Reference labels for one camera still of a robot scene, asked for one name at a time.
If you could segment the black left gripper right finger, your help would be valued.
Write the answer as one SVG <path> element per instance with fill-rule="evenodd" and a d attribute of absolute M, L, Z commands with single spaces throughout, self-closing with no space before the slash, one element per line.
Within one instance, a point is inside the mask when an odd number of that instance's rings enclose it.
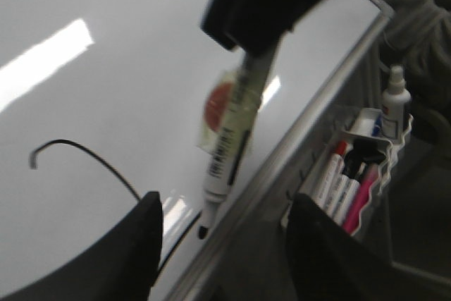
<path fill-rule="evenodd" d="M 341 229 L 304 193 L 295 195 L 285 252 L 298 300 L 449 300 L 383 262 Z"/>

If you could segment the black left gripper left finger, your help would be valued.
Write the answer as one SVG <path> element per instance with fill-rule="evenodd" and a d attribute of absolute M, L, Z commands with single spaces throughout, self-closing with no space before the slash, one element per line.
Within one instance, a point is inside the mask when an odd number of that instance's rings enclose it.
<path fill-rule="evenodd" d="M 106 235 L 49 275 L 6 300 L 147 300 L 163 238 L 158 192 L 148 192 Z"/>

